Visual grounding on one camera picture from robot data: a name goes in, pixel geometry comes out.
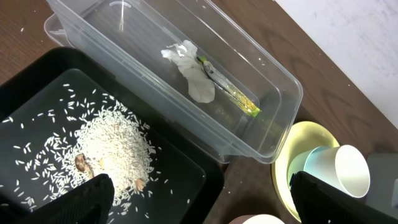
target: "yellow bowl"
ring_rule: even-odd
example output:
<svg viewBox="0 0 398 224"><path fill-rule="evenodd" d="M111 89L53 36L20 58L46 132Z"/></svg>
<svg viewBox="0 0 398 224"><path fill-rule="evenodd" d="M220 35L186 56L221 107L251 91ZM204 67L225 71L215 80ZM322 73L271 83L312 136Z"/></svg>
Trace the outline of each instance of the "yellow bowl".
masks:
<svg viewBox="0 0 398 224"><path fill-rule="evenodd" d="M277 195L286 209L299 222L301 220L294 206L287 182L287 171L290 163L297 155L318 146L336 147L339 144L336 138L323 126L310 121L299 122L292 126L278 159L272 164L272 180Z"/></svg>

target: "gray object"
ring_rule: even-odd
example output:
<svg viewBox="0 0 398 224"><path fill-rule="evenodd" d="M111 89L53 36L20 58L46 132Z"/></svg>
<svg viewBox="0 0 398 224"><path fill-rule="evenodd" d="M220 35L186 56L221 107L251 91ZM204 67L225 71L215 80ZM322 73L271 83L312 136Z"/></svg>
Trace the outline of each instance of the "gray object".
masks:
<svg viewBox="0 0 398 224"><path fill-rule="evenodd" d="M398 218L398 154L371 154L367 162L371 186L366 205Z"/></svg>

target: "pile of rice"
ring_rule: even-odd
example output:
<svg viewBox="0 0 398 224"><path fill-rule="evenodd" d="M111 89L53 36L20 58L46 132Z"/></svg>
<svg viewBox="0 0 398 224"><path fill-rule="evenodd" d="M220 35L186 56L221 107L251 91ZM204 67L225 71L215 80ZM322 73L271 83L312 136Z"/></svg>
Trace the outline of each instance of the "pile of rice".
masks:
<svg viewBox="0 0 398 224"><path fill-rule="evenodd" d="M150 166L149 154L155 150L140 131L149 126L141 126L135 116L132 117L136 122L127 119L120 111L101 110L96 118L75 131L77 143L62 160L65 171L72 175L72 187L90 179L87 172L76 168L75 158L79 154L84 154L94 176L104 173L112 179L114 206L122 199L130 199L136 190L137 179L148 183L149 173L154 170Z"/></svg>

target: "clear plastic bin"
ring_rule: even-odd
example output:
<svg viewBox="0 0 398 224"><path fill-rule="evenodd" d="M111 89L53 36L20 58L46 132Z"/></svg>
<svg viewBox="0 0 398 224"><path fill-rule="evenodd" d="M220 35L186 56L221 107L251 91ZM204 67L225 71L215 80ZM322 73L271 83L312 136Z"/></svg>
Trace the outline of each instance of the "clear plastic bin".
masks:
<svg viewBox="0 0 398 224"><path fill-rule="evenodd" d="M47 0L68 43L102 64L219 162L230 155L272 163L293 123L300 83L209 0ZM65 35L47 21L47 33ZM184 40L198 47L261 112L243 113L220 91L197 103L161 50Z"/></svg>

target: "plastic container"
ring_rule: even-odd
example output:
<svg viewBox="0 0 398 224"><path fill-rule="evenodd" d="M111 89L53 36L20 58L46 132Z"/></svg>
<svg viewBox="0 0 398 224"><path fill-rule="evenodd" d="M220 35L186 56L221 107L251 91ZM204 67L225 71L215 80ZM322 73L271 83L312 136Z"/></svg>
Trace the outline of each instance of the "plastic container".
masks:
<svg viewBox="0 0 398 224"><path fill-rule="evenodd" d="M266 164L276 160L299 108L302 87L211 1L47 1L72 46L115 74L217 161L228 162L230 155ZM191 99L186 79L160 53L184 40L192 41L198 55L262 112L247 116L219 91L211 103Z"/></svg>

